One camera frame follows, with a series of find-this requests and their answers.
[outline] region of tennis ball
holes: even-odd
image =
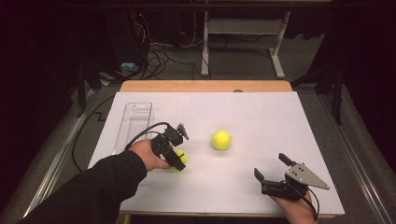
[[[213,134],[212,145],[218,150],[227,149],[231,144],[231,136],[226,131],[220,130]]]
[[[187,164],[187,155],[186,153],[178,148],[175,148],[174,151],[176,152],[176,154],[178,155],[178,157],[180,158],[180,160],[184,163]],[[171,168],[171,171],[175,171],[175,172],[179,172],[179,170],[175,167]]]

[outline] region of transparent plastic container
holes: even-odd
[[[153,124],[151,108],[152,103],[129,103],[125,106],[113,154],[121,153],[133,138]],[[136,141],[148,138],[151,138],[151,133],[142,135]]]

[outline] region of gray carpet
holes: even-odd
[[[212,47],[209,53],[210,77],[201,77],[200,75],[201,46],[181,49],[165,47],[167,56],[162,54],[161,57],[169,57],[178,63],[168,61],[163,72],[151,79],[276,79],[267,51],[274,45],[275,39],[263,37],[258,41],[253,40],[255,40],[253,37],[239,38],[238,40],[228,39],[226,45],[223,37],[210,38]],[[306,74],[320,42],[321,38],[304,40],[297,37],[284,40],[279,57],[287,81],[293,81]],[[155,65],[155,55],[149,54],[148,56],[153,58],[150,64]],[[396,204],[394,190],[396,177],[365,129],[364,123],[347,93],[347,88],[344,88],[343,91],[341,108],[343,125],[340,127],[334,124],[332,116],[329,114],[331,96],[316,95],[314,87],[315,83],[303,84],[294,90],[299,93],[305,114],[346,210],[344,216],[322,219],[319,223],[392,223],[392,220],[396,220],[395,214],[392,213]],[[91,111],[87,112],[92,115],[84,124],[75,145],[77,163],[82,169],[88,166],[104,127],[104,119],[112,103],[112,98],[109,97],[113,96],[119,88],[120,83],[103,86],[92,99]],[[62,148],[64,140],[72,132],[78,120],[76,119],[77,111],[78,107],[75,104],[37,154],[8,207],[0,216],[0,223],[15,223],[23,216],[52,161]],[[354,158],[351,159],[350,153],[348,153],[349,147],[352,147],[359,159],[360,166],[358,165],[358,168],[355,168],[356,162],[354,163]],[[61,174],[53,184],[53,190],[59,188],[77,173],[78,170],[68,155]],[[386,209],[385,211],[388,211],[388,217],[382,216],[386,214],[382,208],[381,211],[375,211],[376,206],[370,198],[375,198],[376,195],[365,189],[364,183],[367,182],[374,186],[379,201]],[[219,223],[218,219],[197,217],[133,216],[132,220],[132,223],[158,223],[160,221],[162,223]],[[285,223],[284,219],[267,218],[227,217],[221,221],[222,223]]]

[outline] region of black sleeve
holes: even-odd
[[[115,223],[120,203],[147,175],[134,152],[124,151],[72,177],[19,223]]]

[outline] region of dark background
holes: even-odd
[[[285,37],[303,34],[309,39],[329,33],[312,70],[334,58],[339,60],[344,68],[345,84],[358,111],[395,171],[392,155],[396,139],[396,21],[385,1],[368,4],[352,13],[293,12]],[[150,29],[174,45],[178,44],[180,31],[193,32],[193,24],[185,22],[191,21],[186,19],[190,13],[144,13]],[[261,18],[276,13],[263,16],[240,12],[237,16]],[[219,12],[217,16],[229,17],[230,14]],[[202,21],[203,14],[197,13],[198,29]],[[65,10],[56,1],[1,2],[0,31],[1,102],[5,103],[1,109],[2,210],[33,157],[70,108],[69,93],[77,85],[77,68],[87,60],[95,60],[117,70],[119,55],[103,13]]]

